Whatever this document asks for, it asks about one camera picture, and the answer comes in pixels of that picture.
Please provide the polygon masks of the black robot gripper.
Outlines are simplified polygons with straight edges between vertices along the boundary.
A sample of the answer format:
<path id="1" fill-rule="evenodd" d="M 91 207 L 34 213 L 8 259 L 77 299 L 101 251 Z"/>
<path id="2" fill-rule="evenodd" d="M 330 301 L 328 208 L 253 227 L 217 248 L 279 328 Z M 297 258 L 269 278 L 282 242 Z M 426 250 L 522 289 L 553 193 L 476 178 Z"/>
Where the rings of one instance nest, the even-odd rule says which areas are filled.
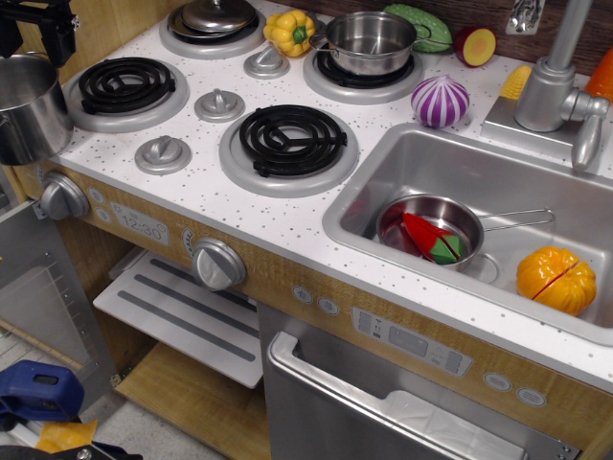
<path id="1" fill-rule="evenodd" d="M 72 13 L 69 1 L 2 1 L 0 53 L 10 58 L 23 44 L 18 22 L 35 24 L 51 63 L 63 67 L 76 52 L 76 29 L 79 17 Z"/>

